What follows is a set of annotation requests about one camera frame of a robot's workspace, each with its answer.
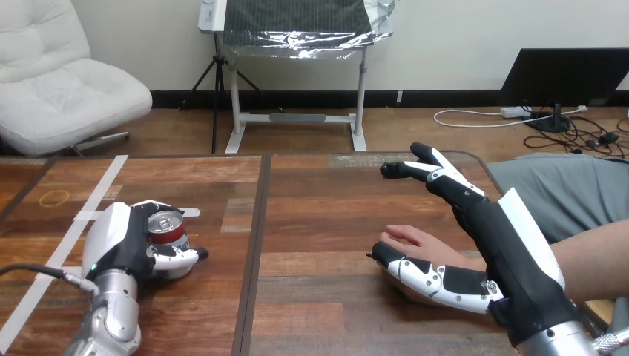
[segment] monitor stand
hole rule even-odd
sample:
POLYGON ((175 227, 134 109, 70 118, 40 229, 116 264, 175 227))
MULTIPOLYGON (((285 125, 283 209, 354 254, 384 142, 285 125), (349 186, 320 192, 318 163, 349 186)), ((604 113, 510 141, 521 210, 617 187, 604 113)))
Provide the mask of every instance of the monitor stand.
MULTIPOLYGON (((532 113, 530 118, 535 119, 537 117, 544 117, 548 115, 548 112, 532 113)), ((562 105, 559 103, 555 104, 553 117, 539 121, 527 122, 527 125, 542 132, 568 132, 570 130, 570 122, 565 116, 562 116, 562 105)))

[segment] robotic arm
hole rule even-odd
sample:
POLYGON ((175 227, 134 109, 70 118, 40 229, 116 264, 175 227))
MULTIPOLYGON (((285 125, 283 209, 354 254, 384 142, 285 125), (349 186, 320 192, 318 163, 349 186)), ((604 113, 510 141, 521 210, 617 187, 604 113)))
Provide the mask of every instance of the robotic arm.
POLYGON ((487 273, 451 266, 434 271, 430 262, 377 243, 371 257, 390 274, 438 303, 489 312, 520 355, 606 355, 627 343, 622 333, 611 337, 613 343, 605 337, 591 343, 565 296, 559 265, 514 189, 491 202, 439 151, 420 143, 411 151, 417 162, 385 163, 381 173, 425 182, 448 202, 485 259, 487 273))
POLYGON ((138 282, 154 271, 192 266, 208 257, 204 248, 148 244, 148 218, 172 206, 146 201, 115 202, 94 222, 83 251, 82 274, 93 281, 90 308, 66 356, 126 356, 141 341, 138 282))

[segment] black tripod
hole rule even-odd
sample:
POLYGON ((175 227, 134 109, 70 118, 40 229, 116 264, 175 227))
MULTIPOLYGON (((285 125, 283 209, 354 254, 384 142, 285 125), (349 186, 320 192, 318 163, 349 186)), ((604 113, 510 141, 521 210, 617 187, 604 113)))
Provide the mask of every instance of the black tripod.
MULTIPOLYGON (((188 108, 188 103, 192 101, 194 98, 194 94, 197 92, 197 88, 201 84, 201 82, 205 79, 205 76, 208 75, 210 70, 214 65, 217 66, 216 70, 216 79, 214 83, 214 121, 212 125, 212 153, 216 153, 216 135, 217 135, 217 118, 218 118, 218 110, 220 108, 219 96, 226 95, 225 85, 223 84, 223 65, 229 65, 229 61, 225 59, 225 57, 221 54, 219 45, 218 45, 218 35, 214 33, 214 49, 216 50, 216 54, 212 56, 212 62, 208 66, 208 68, 203 72, 203 75, 197 83, 190 90, 190 95, 188 96, 188 100, 183 100, 179 107, 180 110, 184 110, 188 108)), ((258 93, 262 93, 262 91, 247 78, 244 74, 242 74, 239 70, 236 70, 236 73, 240 78, 242 78, 247 84, 251 85, 258 93)))

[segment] red soda can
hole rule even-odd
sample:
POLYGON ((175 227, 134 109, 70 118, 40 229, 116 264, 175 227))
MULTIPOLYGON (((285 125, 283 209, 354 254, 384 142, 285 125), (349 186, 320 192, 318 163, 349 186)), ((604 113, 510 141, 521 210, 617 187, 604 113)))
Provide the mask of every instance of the red soda can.
MULTIPOLYGON (((148 218, 148 239, 153 245, 175 246, 186 250, 190 248, 188 235, 185 234, 183 216, 176 211, 160 211, 148 218)), ((192 266, 158 271, 157 276, 174 279, 185 276, 192 266)))

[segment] white chair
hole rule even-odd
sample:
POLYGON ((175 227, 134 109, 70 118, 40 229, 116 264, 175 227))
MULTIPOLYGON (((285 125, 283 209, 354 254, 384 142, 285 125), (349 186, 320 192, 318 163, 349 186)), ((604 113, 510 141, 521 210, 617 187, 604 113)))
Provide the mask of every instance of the white chair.
POLYGON ((27 155, 82 142, 146 115, 151 93, 123 70, 90 59, 70 0, 0 1, 0 138, 27 155))

